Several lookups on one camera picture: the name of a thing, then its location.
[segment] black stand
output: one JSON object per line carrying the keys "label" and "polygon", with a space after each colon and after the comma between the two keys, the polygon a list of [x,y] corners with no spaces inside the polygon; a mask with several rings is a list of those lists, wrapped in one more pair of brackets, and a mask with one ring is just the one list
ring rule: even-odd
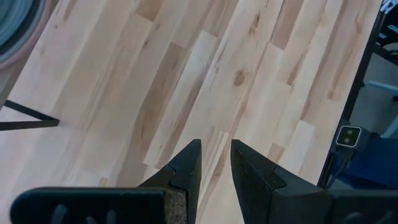
{"label": "black stand", "polygon": [[38,111],[26,108],[25,106],[19,105],[12,101],[6,100],[4,106],[29,115],[33,118],[37,118],[40,121],[13,121],[13,122],[0,122],[0,131],[10,131],[18,129],[30,129],[30,128],[49,128],[56,127],[60,123],[58,119],[52,118]]}

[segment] black metal frame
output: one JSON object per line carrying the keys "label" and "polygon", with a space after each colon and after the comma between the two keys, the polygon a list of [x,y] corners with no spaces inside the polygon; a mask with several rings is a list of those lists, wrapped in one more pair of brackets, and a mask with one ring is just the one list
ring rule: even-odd
{"label": "black metal frame", "polygon": [[42,114],[38,111],[32,110],[18,103],[6,100],[4,106],[29,115],[33,118],[37,118],[40,121],[11,121],[11,122],[0,122],[0,131],[10,131],[19,129],[30,129],[30,128],[49,128],[56,127],[60,123],[58,119]]}
{"label": "black metal frame", "polygon": [[[385,18],[386,15],[383,12],[379,12],[379,14],[377,15],[368,43],[366,44],[366,48],[363,57],[361,59],[361,63],[359,64],[358,71],[356,72],[353,86],[351,87],[351,90],[349,92],[347,102],[344,107],[343,114],[341,115],[340,121],[349,121],[351,117],[359,91],[363,86],[363,79],[365,77],[366,70],[368,69],[369,62],[371,60],[374,48],[376,46],[377,37],[379,36]],[[322,173],[318,181],[317,186],[321,188],[325,188],[327,186],[329,177],[331,175],[331,168],[333,165],[333,153],[331,153],[332,149],[333,149],[333,144],[331,145],[328,157],[326,158],[325,165],[323,166]]]}

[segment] wood grain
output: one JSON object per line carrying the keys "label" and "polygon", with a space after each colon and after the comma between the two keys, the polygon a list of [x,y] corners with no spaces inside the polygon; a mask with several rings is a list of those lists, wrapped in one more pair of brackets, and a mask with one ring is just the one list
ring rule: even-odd
{"label": "wood grain", "polygon": [[33,187],[138,185],[195,138],[199,223],[243,222],[231,139],[316,183],[380,3],[60,1],[10,99],[61,124],[0,133],[0,222]]}

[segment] round object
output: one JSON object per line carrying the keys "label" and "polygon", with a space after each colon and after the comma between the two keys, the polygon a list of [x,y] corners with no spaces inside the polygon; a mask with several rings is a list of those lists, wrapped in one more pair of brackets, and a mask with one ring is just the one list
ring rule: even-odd
{"label": "round object", "polygon": [[28,15],[33,0],[3,0],[4,7],[0,7],[0,46],[15,34]]}
{"label": "round object", "polygon": [[37,39],[40,37],[40,34],[47,24],[47,19],[50,16],[52,0],[35,1],[40,2],[32,22],[20,39],[17,40],[6,52],[0,55],[0,70],[12,65],[33,49]]}

